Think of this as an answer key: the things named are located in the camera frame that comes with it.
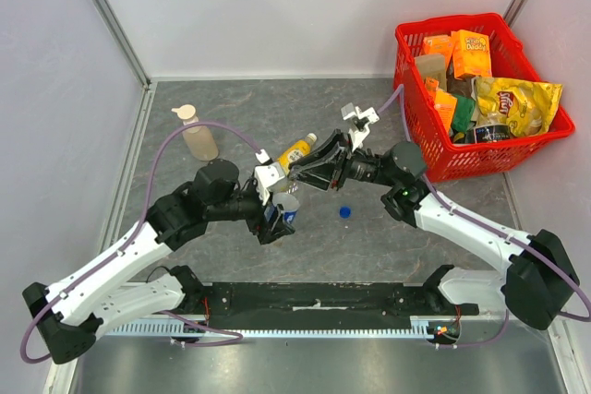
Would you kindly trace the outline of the clear blue label bottle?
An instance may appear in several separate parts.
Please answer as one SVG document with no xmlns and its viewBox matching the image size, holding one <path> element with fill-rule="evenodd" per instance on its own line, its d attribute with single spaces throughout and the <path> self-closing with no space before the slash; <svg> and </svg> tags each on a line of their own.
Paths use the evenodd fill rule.
<svg viewBox="0 0 591 394">
<path fill-rule="evenodd" d="M 281 207 L 281 213 L 286 222 L 292 224 L 300 209 L 298 200 L 298 185 L 295 181 L 286 180 L 272 188 L 272 204 Z"/>
</svg>

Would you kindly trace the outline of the blue bottle cap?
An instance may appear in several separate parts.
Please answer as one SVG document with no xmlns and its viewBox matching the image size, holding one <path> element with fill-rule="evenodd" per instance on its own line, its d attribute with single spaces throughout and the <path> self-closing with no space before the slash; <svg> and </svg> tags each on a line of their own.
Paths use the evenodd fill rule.
<svg viewBox="0 0 591 394">
<path fill-rule="evenodd" d="M 352 215 L 352 210 L 349 207 L 343 206 L 339 209 L 339 215 L 342 219 L 348 219 Z"/>
</svg>

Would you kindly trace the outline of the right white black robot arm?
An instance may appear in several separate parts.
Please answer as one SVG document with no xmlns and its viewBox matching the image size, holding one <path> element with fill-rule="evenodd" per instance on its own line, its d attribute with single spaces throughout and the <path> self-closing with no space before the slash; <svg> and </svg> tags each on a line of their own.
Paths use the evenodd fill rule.
<svg viewBox="0 0 591 394">
<path fill-rule="evenodd" d="M 393 219 L 435 233 L 487 262 L 500 274 L 491 286 L 510 313 L 531 328 L 547 329 L 580 284 L 560 238 L 547 230 L 510 229 L 455 204 L 428 184 L 426 169 L 412 141 L 374 154 L 336 130 L 292 162 L 289 176 L 321 190 L 338 190 L 347 180 L 388 187 L 380 200 Z"/>
</svg>

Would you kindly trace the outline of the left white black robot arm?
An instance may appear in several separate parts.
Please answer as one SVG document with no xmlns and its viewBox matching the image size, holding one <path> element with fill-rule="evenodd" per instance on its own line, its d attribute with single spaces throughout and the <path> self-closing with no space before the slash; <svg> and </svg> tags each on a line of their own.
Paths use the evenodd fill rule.
<svg viewBox="0 0 591 394">
<path fill-rule="evenodd" d="M 38 331 L 56 364 L 69 363 L 106 332 L 137 318 L 179 309 L 194 313 L 205 288 L 187 266 L 121 292 L 120 287 L 148 265 L 202 236 L 214 221 L 244 221 L 263 245 L 294 233 L 272 193 L 287 182 L 279 163 L 255 168 L 238 181 L 238 168 L 218 159 L 195 178 L 158 198 L 114 245 L 82 269 L 51 285 L 34 282 L 22 293 L 33 317 L 27 331 Z"/>
</svg>

